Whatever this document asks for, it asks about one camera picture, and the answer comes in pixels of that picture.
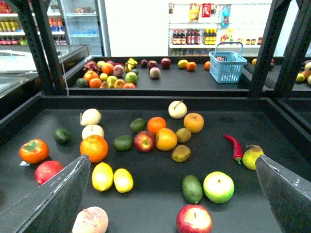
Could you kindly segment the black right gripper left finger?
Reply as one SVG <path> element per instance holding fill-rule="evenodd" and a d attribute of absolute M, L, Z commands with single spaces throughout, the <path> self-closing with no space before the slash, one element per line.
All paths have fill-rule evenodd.
<path fill-rule="evenodd" d="M 82 155 L 0 214 L 2 233 L 70 233 L 85 195 L 90 160 Z"/>

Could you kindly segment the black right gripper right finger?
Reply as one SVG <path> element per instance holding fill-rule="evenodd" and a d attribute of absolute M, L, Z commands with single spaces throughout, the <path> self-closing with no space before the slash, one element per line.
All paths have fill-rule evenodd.
<path fill-rule="evenodd" d="M 261 190 L 283 233 L 311 231 L 311 183 L 265 155 L 256 160 Z"/>

